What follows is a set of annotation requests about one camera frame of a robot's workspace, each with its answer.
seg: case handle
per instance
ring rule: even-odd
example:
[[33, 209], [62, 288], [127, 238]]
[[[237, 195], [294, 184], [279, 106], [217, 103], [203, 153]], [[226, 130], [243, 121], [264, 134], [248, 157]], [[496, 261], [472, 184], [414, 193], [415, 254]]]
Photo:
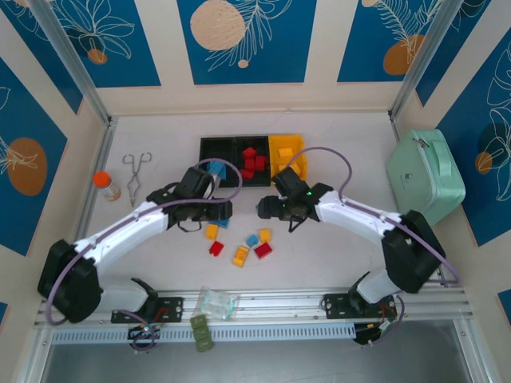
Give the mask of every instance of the case handle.
[[440, 179], [451, 178], [453, 165], [450, 160], [449, 147], [444, 141], [433, 140], [430, 142], [433, 144], [434, 151], [438, 158]]

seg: orange bottle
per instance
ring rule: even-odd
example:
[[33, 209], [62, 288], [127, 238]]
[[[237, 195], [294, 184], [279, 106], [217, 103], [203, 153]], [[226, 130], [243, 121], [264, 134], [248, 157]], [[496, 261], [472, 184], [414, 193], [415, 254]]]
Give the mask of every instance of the orange bottle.
[[98, 172], [93, 177], [93, 184], [101, 191], [109, 201], [115, 201], [121, 196], [121, 190], [112, 182], [112, 178], [107, 172]]

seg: orange cap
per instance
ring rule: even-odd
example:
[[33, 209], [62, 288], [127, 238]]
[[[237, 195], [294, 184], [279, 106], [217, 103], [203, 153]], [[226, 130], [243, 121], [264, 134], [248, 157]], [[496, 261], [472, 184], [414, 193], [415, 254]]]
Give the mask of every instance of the orange cap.
[[93, 184], [99, 188], [106, 188], [111, 182], [112, 179], [107, 172], [98, 172], [93, 177]]

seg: mint green case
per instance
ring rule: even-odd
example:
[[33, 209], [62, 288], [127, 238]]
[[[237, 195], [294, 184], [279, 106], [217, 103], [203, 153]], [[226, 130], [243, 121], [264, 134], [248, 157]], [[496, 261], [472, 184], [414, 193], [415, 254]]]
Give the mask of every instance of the mint green case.
[[436, 224], [465, 198], [465, 185], [441, 131], [410, 130], [386, 165], [400, 213], [415, 210]]

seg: red block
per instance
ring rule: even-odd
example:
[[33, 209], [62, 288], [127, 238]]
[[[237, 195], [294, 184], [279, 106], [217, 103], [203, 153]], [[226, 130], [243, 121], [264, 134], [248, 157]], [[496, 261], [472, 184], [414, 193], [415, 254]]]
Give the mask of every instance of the red block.
[[263, 259], [268, 254], [270, 254], [273, 251], [273, 249], [270, 247], [268, 243], [263, 243], [261, 246], [254, 249], [255, 254], [257, 255], [257, 258]]
[[222, 243], [215, 241], [209, 248], [209, 254], [213, 254], [214, 256], [218, 257], [218, 254], [220, 254], [223, 248], [224, 245]]
[[241, 169], [240, 173], [244, 180], [251, 180], [254, 178], [254, 172], [251, 172], [250, 170]]
[[250, 170], [251, 172], [256, 169], [256, 162], [253, 158], [247, 158], [245, 160], [245, 169]]
[[257, 156], [255, 158], [255, 169], [256, 169], [255, 171], [262, 172], [264, 170], [264, 165], [266, 165], [266, 157], [265, 156]]
[[254, 158], [257, 154], [257, 151], [251, 146], [243, 150], [243, 158], [248, 160], [249, 158]]

